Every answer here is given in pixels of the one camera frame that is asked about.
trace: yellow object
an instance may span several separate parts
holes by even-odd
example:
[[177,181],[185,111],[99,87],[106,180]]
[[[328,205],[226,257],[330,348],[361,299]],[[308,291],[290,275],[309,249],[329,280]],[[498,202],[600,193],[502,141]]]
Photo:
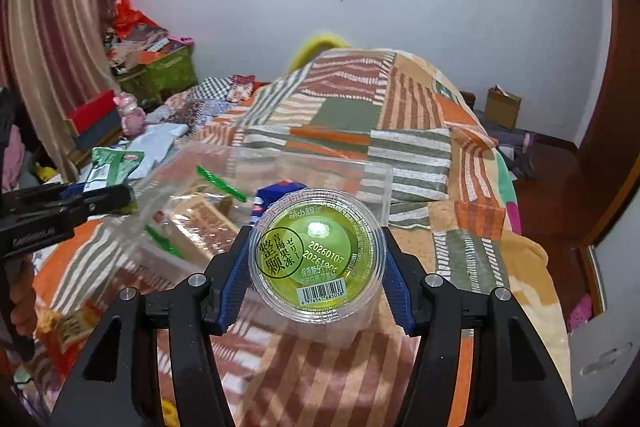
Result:
[[40,165],[37,162],[36,162],[36,164],[35,164],[33,169],[35,171],[36,177],[42,183],[46,183],[50,179],[52,179],[54,176],[58,175],[58,171],[56,171],[55,169],[52,169],[51,167],[43,167],[42,165]]
[[287,71],[287,73],[299,70],[305,66],[305,64],[308,64],[314,58],[318,57],[319,54],[332,48],[351,48],[351,46],[340,37],[331,33],[311,37],[311,39],[302,46],[302,49],[300,49],[296,57],[293,59],[292,63],[289,65],[289,71]]
[[175,405],[168,400],[162,400],[162,416],[166,427],[180,427],[180,420],[178,420],[178,410]]

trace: silver screw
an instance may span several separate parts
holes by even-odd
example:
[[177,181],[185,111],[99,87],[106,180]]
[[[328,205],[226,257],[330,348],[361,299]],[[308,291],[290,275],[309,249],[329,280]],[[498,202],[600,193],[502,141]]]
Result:
[[507,288],[499,287],[495,289],[495,296],[501,301],[508,301],[511,299],[511,292]]
[[202,273],[194,273],[191,277],[189,277],[189,285],[197,288],[198,286],[202,286],[207,282],[207,278]]
[[118,294],[118,296],[123,301],[130,301],[133,297],[136,296],[136,293],[138,293],[138,290],[133,288],[133,286],[127,286],[123,290],[120,290],[120,293]]
[[432,288],[442,286],[442,283],[444,282],[442,277],[440,277],[437,273],[430,273],[427,277],[424,278],[424,281]]

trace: pink plush bear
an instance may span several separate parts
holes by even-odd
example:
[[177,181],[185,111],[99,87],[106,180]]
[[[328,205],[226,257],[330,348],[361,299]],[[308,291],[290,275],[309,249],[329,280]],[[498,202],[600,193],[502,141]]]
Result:
[[113,97],[113,102],[122,118],[122,133],[129,138],[141,134],[146,127],[146,115],[144,110],[138,107],[136,97],[128,92],[121,92]]

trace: hand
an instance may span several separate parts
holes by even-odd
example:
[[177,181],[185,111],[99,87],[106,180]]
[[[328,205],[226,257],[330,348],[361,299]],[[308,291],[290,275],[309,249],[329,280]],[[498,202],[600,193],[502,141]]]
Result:
[[35,331],[38,317],[36,315],[36,292],[33,289],[33,255],[25,256],[22,270],[9,290],[9,298],[14,303],[11,311],[11,322],[18,335],[29,337]]

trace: pink slipper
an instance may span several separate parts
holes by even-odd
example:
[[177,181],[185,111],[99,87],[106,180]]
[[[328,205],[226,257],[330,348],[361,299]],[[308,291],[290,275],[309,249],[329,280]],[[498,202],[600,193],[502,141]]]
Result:
[[591,312],[591,303],[591,295],[585,293],[567,319],[567,331],[571,333],[593,317],[593,313]]

